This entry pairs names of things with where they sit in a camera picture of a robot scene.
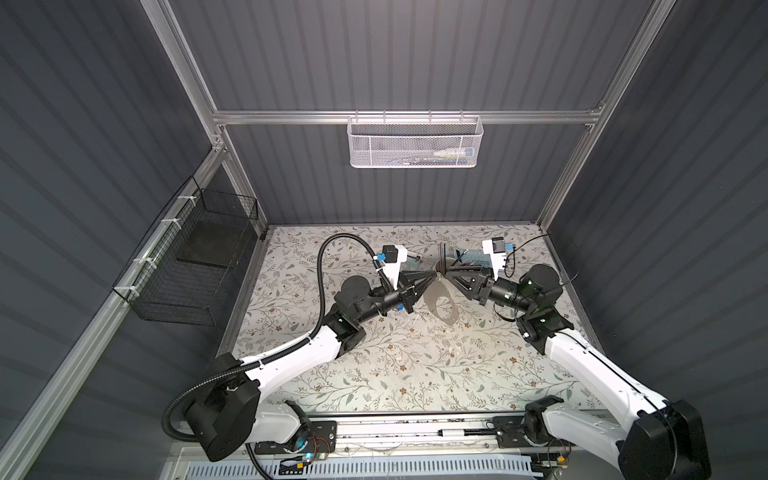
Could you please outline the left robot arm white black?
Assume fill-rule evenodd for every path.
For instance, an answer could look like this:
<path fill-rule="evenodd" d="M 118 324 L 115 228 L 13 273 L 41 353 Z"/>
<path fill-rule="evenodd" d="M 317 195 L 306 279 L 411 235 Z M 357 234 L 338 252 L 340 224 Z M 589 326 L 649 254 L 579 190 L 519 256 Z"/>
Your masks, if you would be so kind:
<path fill-rule="evenodd" d="M 373 288 L 362 276 L 347 278 L 334 296 L 315 336 L 302 336 L 281 351 L 216 360 L 214 380 L 192 394 L 184 412 L 192 440 L 208 460 L 223 460 L 244 444 L 271 443 L 289 452 L 301 451 L 311 436 L 312 421 L 293 401 L 280 405 L 265 399 L 288 381 L 332 362 L 364 340 L 365 321 L 391 310 L 409 313 L 436 280 L 434 271 L 405 271 L 398 288 Z"/>

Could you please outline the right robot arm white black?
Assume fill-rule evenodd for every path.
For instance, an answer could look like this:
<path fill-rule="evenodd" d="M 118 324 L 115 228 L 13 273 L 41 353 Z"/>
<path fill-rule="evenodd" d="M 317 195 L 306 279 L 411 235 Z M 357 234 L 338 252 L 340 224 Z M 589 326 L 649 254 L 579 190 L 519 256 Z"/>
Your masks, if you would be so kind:
<path fill-rule="evenodd" d="M 557 311 L 563 287 L 552 267 L 536 264 L 517 282 L 480 266 L 459 266 L 444 276 L 470 300 L 517 311 L 511 321 L 523 340 L 567 370 L 614 419 L 601 420 L 547 395 L 525 407 L 521 430 L 530 444 L 567 441 L 612 465 L 626 479 L 711 477 L 699 412 L 686 401 L 667 400 L 595 349 Z"/>

